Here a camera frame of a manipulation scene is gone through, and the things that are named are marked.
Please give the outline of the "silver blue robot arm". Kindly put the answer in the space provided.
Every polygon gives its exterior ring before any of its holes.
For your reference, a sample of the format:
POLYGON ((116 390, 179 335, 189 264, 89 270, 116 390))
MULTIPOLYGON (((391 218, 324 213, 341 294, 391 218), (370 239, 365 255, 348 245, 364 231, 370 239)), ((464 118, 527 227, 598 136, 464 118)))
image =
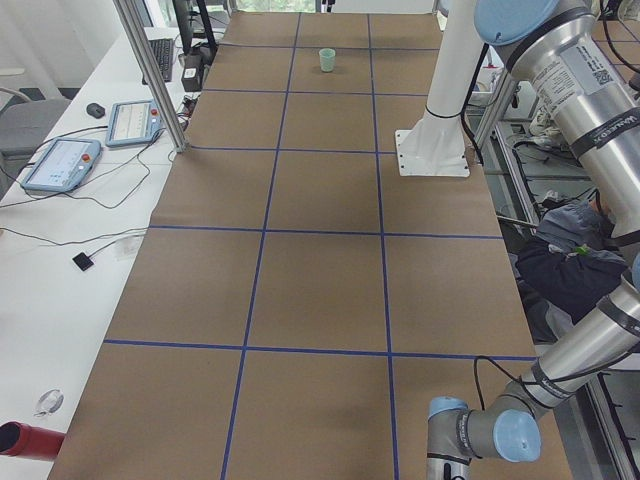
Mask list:
POLYGON ((431 402, 431 479, 465 479, 480 458, 536 460, 540 418, 639 345, 639 106, 593 41, 594 23, 582 1, 475 6, 477 34, 533 86, 597 193, 549 211, 516 263, 548 302, 536 323, 553 344, 491 404, 431 402))

